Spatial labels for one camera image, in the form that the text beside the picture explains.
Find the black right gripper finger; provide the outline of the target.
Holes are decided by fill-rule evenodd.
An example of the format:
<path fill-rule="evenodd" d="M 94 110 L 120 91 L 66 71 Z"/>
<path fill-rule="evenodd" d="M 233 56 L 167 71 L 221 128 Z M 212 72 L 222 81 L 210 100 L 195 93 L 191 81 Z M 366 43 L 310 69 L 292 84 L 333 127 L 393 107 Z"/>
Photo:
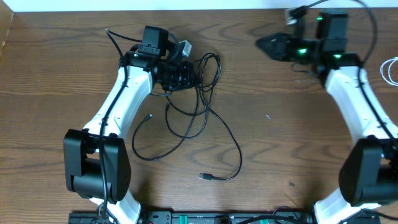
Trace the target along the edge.
<path fill-rule="evenodd" d="M 287 33 L 276 33 L 268 35 L 257 40 L 257 46 L 259 47 L 277 47 L 278 45 L 285 45 L 290 40 L 291 35 Z"/>
<path fill-rule="evenodd" d="M 273 60 L 286 62 L 289 60 L 287 56 L 286 44 L 281 42 L 258 42 L 257 46 L 268 57 Z"/>

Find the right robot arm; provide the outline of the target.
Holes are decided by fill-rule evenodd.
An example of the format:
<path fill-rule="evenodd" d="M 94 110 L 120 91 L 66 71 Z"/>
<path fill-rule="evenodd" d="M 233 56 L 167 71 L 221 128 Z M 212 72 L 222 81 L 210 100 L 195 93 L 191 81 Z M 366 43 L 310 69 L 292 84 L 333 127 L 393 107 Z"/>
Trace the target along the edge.
<path fill-rule="evenodd" d="M 348 52 L 348 13 L 326 9 L 318 16 L 314 39 L 306 39 L 307 6 L 286 10 L 294 32 L 257 40 L 271 59 L 309 64 L 334 99 L 349 129 L 353 148 L 338 176 L 338 188 L 313 207 L 317 223 L 369 223 L 377 209 L 397 201 L 397 126 L 368 82 L 364 62 Z"/>

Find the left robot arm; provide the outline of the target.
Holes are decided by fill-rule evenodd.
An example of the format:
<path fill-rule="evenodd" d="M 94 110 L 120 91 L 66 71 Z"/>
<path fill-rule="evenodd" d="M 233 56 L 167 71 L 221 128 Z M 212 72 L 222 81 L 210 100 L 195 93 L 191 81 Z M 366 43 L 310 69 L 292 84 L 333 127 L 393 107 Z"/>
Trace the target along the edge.
<path fill-rule="evenodd" d="M 125 145 L 134 117 L 155 84 L 166 95 L 199 83 L 192 45 L 169 31 L 146 26 L 141 40 L 126 53 L 117 49 L 117 80 L 83 129 L 69 129 L 63 139 L 67 189 L 95 203 L 95 213 L 71 213 L 69 223 L 138 223 L 141 204 L 129 190 L 131 165 Z"/>

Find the cardboard box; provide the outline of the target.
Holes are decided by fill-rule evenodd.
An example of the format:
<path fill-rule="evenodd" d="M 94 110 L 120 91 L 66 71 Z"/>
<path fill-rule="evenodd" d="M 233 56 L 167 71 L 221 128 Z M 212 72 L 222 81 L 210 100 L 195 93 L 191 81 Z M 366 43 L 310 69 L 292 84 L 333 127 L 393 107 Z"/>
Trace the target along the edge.
<path fill-rule="evenodd" d="M 1 0 L 0 2 L 0 54 L 6 44 L 6 39 L 11 28 L 11 24 L 14 18 L 14 12 L 9 8 L 9 6 Z"/>

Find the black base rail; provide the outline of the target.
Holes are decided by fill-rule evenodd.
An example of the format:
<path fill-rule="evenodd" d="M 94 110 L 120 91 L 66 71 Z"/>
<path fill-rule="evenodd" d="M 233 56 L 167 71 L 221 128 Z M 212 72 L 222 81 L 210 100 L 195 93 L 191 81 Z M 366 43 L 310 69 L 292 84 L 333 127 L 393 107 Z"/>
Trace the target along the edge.
<path fill-rule="evenodd" d="M 159 223 L 159 224 L 193 224 L 193 223 L 239 223 L 250 218 L 258 216 L 280 216 L 288 218 L 300 223 L 317 223 L 315 216 L 308 212 L 298 212 L 293 210 L 282 210 L 279 212 L 266 212 L 266 213 L 198 213 L 186 212 L 177 213 L 170 211 L 151 211 L 142 213 L 137 223 Z M 68 224 L 81 224 L 81 223 L 124 223 L 121 218 L 109 217 L 105 221 L 96 220 L 95 213 L 70 213 L 68 217 Z M 287 220 L 274 220 L 265 219 L 253 223 L 291 223 Z M 365 223 L 365 224 L 380 224 L 380 218 L 375 215 L 360 215 L 356 218 L 350 219 L 343 223 Z"/>

